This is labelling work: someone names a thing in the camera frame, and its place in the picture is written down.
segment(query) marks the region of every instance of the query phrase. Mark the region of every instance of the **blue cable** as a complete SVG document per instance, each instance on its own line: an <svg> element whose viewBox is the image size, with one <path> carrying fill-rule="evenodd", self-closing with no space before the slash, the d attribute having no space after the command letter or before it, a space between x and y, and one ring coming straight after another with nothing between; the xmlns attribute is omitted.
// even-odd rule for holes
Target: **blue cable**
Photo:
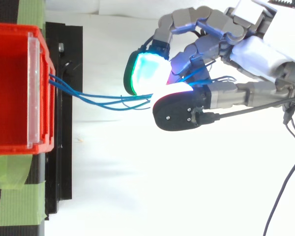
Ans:
<svg viewBox="0 0 295 236"><path fill-rule="evenodd" d="M235 79L233 76L222 76L222 77L218 77L216 79L212 79L212 80L199 80L199 81L195 81L195 82L192 82L192 83L189 83L190 86L194 86L194 85L207 85L207 84L211 84L213 82L225 82L225 81L228 81L228 80L221 80L221 79L225 79L225 78L231 78L231 82L236 82L237 79Z"/></svg>
<svg viewBox="0 0 295 236"><path fill-rule="evenodd" d="M67 87L68 89L72 90L71 86L68 85L65 81L63 81L61 78L54 76L52 74L49 74L52 78L60 81L65 87ZM103 95L92 95L92 94L87 94L87 93L82 93L82 92L78 92L76 91L77 94L81 95L81 96L85 96L85 97L94 97L94 98L107 98L107 99L120 99L120 96L103 96ZM147 95L141 95L141 96L128 96L128 97L123 97L124 99L134 99L134 98L151 98L152 94L147 94Z"/></svg>
<svg viewBox="0 0 295 236"><path fill-rule="evenodd" d="M214 60L214 61L210 62L209 64L207 64L207 65L205 65L205 66L203 66L203 67L201 67L201 68L195 70L195 71L192 72L191 74L189 74L189 75L185 76L183 79L179 80L179 82L184 82L184 81L186 81L186 80L189 79L190 77L194 76L195 74L199 73L199 72L202 71L204 68L207 68L209 65L212 65L212 64L215 63L215 62L216 62L216 61Z"/></svg>
<svg viewBox="0 0 295 236"><path fill-rule="evenodd" d="M136 106L133 106L133 107L127 107L127 108L112 108L112 107L107 107L105 105L107 105L107 103L97 103L97 102L94 102L94 101L91 101L87 98L84 98L84 97L81 97L73 88L70 87L70 89L66 88L65 86L62 86L52 80L49 81L49 83L59 89L61 89L62 91L72 95L72 96L75 96L79 99L81 99L82 101L86 102L86 103L89 103L91 105L96 105L96 106L99 106L99 107L102 107L102 108L105 108L105 109L108 109L108 110L112 110L112 111L129 111L129 110L133 110L133 109L136 109L136 108L139 108L141 106L144 106L146 104L148 104L150 101L147 101L147 102L144 102L144 103L141 103L139 105L136 105Z"/></svg>
<svg viewBox="0 0 295 236"><path fill-rule="evenodd" d="M73 92L69 91L65 86L54 82L52 80L49 81L49 83L59 89L61 89L62 91L65 91L66 93L69 93L70 95L74 95ZM124 102L133 102L133 101L140 101L140 100L147 100L146 98L132 98L132 99L124 99ZM122 103L123 101L119 100L119 101L114 101L114 102L104 102L104 103L99 103L96 102L99 105L114 105L114 104L118 104L118 103Z"/></svg>

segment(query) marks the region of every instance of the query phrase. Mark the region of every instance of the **white surface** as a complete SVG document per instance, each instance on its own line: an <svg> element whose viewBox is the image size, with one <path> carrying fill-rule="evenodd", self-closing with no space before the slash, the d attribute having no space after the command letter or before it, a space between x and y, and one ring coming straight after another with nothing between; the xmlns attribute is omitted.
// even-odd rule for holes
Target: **white surface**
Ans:
<svg viewBox="0 0 295 236"><path fill-rule="evenodd" d="M46 9L76 13L95 13L100 0L46 0Z"/></svg>
<svg viewBox="0 0 295 236"><path fill-rule="evenodd" d="M157 27L62 13L47 20L84 26L84 91L106 95L125 94L128 57ZM175 35L172 55L195 39ZM213 78L226 74L246 81L213 66ZM150 110L110 112L75 98L73 105L73 200L51 215L46 236L260 236L295 163L281 109L168 133ZM295 236L295 174L267 235Z"/></svg>
<svg viewBox="0 0 295 236"><path fill-rule="evenodd" d="M273 7L277 12L264 35L264 42L295 61L295 9ZM288 29L288 34L282 34L282 29Z"/></svg>
<svg viewBox="0 0 295 236"><path fill-rule="evenodd" d="M241 0L232 12L232 15L238 16L255 25L263 10L264 8L262 6L251 0Z"/></svg>
<svg viewBox="0 0 295 236"><path fill-rule="evenodd" d="M272 82L277 78L276 69L281 64L291 61L256 36L251 36L235 45L230 58L250 73Z"/></svg>
<svg viewBox="0 0 295 236"><path fill-rule="evenodd" d="M237 3L238 0L101 0L99 14L159 19L181 8L206 5L224 12L226 8L235 7Z"/></svg>

